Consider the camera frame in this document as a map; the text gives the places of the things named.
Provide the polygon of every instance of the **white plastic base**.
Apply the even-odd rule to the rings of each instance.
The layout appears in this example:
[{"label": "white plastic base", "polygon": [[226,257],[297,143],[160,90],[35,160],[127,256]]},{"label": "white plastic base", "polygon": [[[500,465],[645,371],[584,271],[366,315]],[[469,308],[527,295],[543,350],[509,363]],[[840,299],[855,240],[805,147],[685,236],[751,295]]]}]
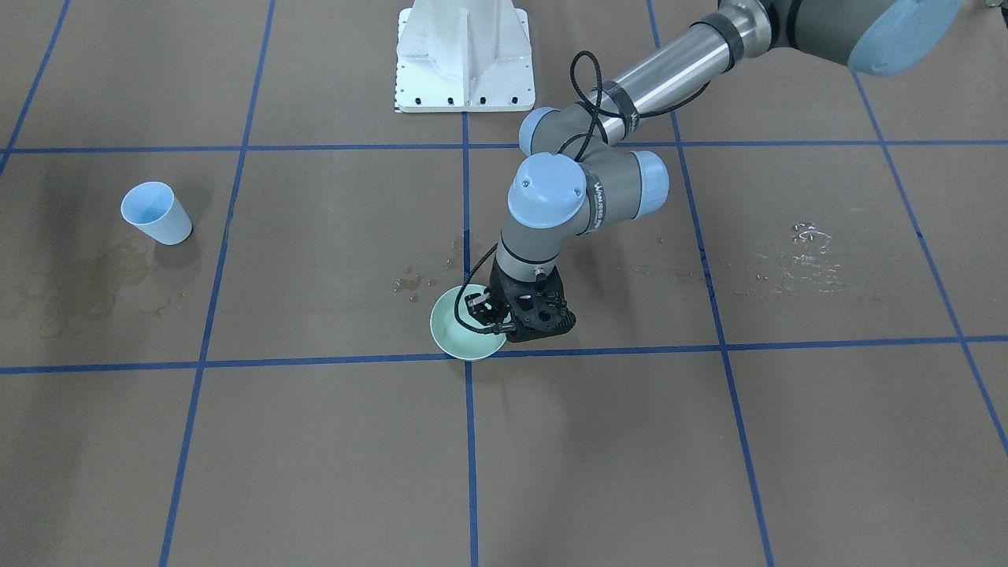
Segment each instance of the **white plastic base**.
[{"label": "white plastic base", "polygon": [[528,14],[510,0],[416,0],[399,13],[396,54],[396,112],[535,104]]}]

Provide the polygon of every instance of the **blue joint cap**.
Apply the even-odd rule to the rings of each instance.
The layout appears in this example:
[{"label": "blue joint cap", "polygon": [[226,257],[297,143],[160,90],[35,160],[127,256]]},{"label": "blue joint cap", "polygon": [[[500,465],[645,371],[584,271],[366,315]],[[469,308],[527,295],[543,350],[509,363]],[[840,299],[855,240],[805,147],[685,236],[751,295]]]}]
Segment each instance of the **blue joint cap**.
[{"label": "blue joint cap", "polygon": [[507,206],[511,216],[529,228],[553,228],[578,214],[587,187],[585,172],[574,159],[535,153],[518,166]]},{"label": "blue joint cap", "polygon": [[640,166],[640,207],[634,218],[653,213],[668,199],[668,169],[653,151],[631,151]]},{"label": "blue joint cap", "polygon": [[888,77],[913,67],[949,30],[960,0],[897,0],[861,36],[847,67]]},{"label": "blue joint cap", "polygon": [[532,154],[532,134],[535,133],[535,127],[539,125],[539,120],[542,120],[542,117],[550,112],[558,111],[551,106],[543,106],[529,112],[522,120],[521,128],[518,129],[518,147],[525,152],[525,155]]}]

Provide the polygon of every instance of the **silver metal tube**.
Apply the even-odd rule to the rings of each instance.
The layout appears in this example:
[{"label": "silver metal tube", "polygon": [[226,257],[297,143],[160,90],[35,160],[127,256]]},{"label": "silver metal tube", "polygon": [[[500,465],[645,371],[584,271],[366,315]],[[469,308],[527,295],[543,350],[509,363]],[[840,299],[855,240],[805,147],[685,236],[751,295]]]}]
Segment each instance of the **silver metal tube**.
[{"label": "silver metal tube", "polygon": [[[614,79],[626,91],[641,114],[667,108],[688,97],[728,69],[728,43],[709,25],[694,25],[671,42],[654,51]],[[595,94],[589,96],[595,100]],[[602,108],[615,112],[616,105],[603,95]],[[611,142],[626,137],[623,121],[600,117]]]}]

